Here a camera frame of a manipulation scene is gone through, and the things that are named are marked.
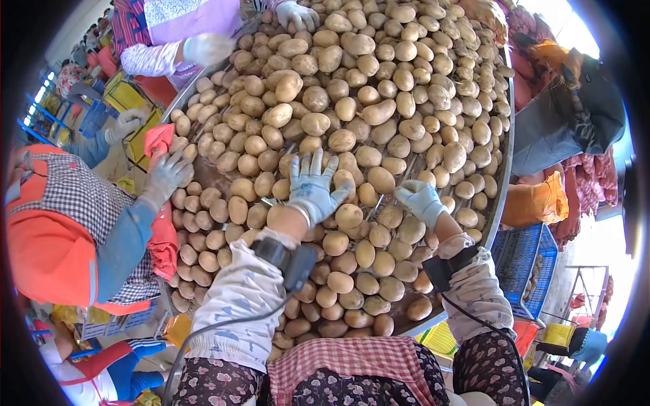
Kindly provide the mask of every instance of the orange vest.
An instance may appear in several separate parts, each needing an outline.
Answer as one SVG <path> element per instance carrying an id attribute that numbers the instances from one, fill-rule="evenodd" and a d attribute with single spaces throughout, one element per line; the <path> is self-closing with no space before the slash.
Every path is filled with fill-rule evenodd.
<path id="1" fill-rule="evenodd" d="M 61 148 L 33 145 L 37 154 L 65 154 Z M 34 174 L 20 187 L 20 197 L 9 202 L 6 212 L 41 200 L 47 184 L 47 162 L 33 160 Z M 122 306 L 96 303 L 97 260 L 95 240 L 71 218 L 48 210 L 24 209 L 7 217 L 7 244 L 16 288 L 39 303 L 80 307 L 95 306 L 115 316 L 149 308 L 150 301 Z"/>

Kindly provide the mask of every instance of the white wall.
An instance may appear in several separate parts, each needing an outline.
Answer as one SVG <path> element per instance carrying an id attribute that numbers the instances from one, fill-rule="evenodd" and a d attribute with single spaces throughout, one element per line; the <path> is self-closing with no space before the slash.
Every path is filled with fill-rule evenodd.
<path id="1" fill-rule="evenodd" d="M 80 2 L 45 51 L 47 63 L 58 68 L 61 61 L 69 58 L 72 47 L 78 44 L 83 39 L 86 30 L 96 24 L 97 19 L 104 15 L 104 10 L 111 7 L 110 2 L 111 0 L 83 0 Z"/>

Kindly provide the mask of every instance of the orange mesh bag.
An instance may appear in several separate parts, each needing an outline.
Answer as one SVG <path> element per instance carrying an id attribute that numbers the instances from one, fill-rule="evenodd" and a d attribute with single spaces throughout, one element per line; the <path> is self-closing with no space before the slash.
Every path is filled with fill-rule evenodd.
<path id="1" fill-rule="evenodd" d="M 510 227 L 528 227 L 539 222 L 558 223 L 569 216 L 569 203 L 560 173 L 555 171 L 545 181 L 509 184 L 501 223 Z"/>

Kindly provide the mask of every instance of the gloved hand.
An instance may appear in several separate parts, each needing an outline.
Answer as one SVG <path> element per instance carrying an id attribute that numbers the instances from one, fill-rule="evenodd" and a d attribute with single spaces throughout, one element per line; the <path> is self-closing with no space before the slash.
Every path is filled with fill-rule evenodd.
<path id="1" fill-rule="evenodd" d="M 192 161 L 183 159 L 183 152 L 178 151 L 171 157 L 164 154 L 153 168 L 149 169 L 144 191 L 138 197 L 154 212 L 163 207 L 174 190 L 192 173 Z"/>
<path id="2" fill-rule="evenodd" d="M 298 157 L 291 161 L 291 193 L 287 206 L 298 210 L 307 220 L 310 229 L 332 215 L 354 187 L 354 184 L 348 181 L 341 189 L 330 193 L 332 176 L 339 165 L 339 158 L 330 158 L 327 168 L 321 174 L 322 160 L 322 148 L 316 148 L 313 159 L 310 153 L 305 153 L 300 173 Z"/>
<path id="3" fill-rule="evenodd" d="M 395 197 L 429 229 L 436 228 L 438 217 L 447 208 L 433 186 L 422 181 L 406 181 L 395 189 Z"/>
<path id="4" fill-rule="evenodd" d="M 320 26 L 320 18 L 317 12 L 292 0 L 278 4 L 276 14 L 279 23 L 285 29 L 288 29 L 289 23 L 292 21 L 296 25 L 296 31 L 307 30 L 313 32 Z"/>
<path id="5" fill-rule="evenodd" d="M 233 53 L 235 40 L 217 34 L 200 34 L 187 38 L 183 45 L 183 60 L 201 66 L 216 65 Z"/>
<path id="6" fill-rule="evenodd" d="M 132 131 L 147 123 L 147 114 L 139 108 L 121 112 L 115 125 L 104 131 L 104 139 L 110 146 L 122 141 Z"/>

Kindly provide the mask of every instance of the blue sleeve cover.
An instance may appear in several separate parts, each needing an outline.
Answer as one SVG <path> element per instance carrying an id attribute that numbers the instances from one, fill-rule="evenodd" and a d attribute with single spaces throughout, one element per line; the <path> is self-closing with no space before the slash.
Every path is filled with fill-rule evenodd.
<path id="1" fill-rule="evenodd" d="M 108 156 L 111 146 L 106 142 L 104 132 L 98 131 L 93 138 L 84 138 L 82 142 L 62 146 L 61 149 L 77 155 L 92 169 Z"/>
<path id="2" fill-rule="evenodd" d="M 106 242 L 97 246 L 98 303 L 115 296 L 142 260 L 155 216 L 147 205 L 136 200 L 133 206 L 124 207 Z"/>

